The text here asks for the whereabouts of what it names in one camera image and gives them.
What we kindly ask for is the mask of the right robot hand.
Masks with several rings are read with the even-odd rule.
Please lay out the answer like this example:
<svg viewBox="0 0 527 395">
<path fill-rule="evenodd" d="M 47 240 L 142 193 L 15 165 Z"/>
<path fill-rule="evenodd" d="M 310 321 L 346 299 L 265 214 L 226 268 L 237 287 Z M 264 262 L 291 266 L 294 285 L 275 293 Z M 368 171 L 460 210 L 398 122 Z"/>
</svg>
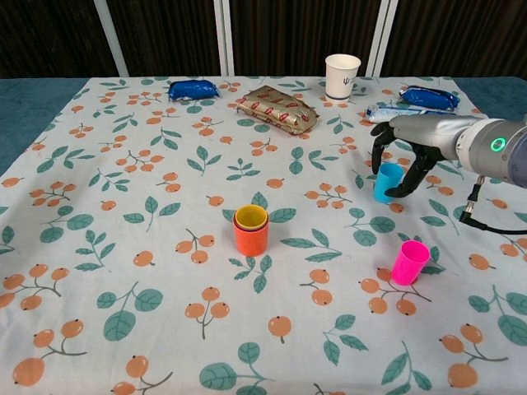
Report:
<svg viewBox="0 0 527 395">
<path fill-rule="evenodd" d="M 385 191 L 390 198 L 405 198 L 413 193 L 437 162 L 457 158 L 456 143 L 459 136 L 479 119 L 470 116 L 419 114 L 399 115 L 390 121 L 376 124 L 371 130 L 373 141 L 371 168 L 380 169 L 386 146 L 401 140 L 412 147 L 415 161 L 403 180 Z"/>
</svg>

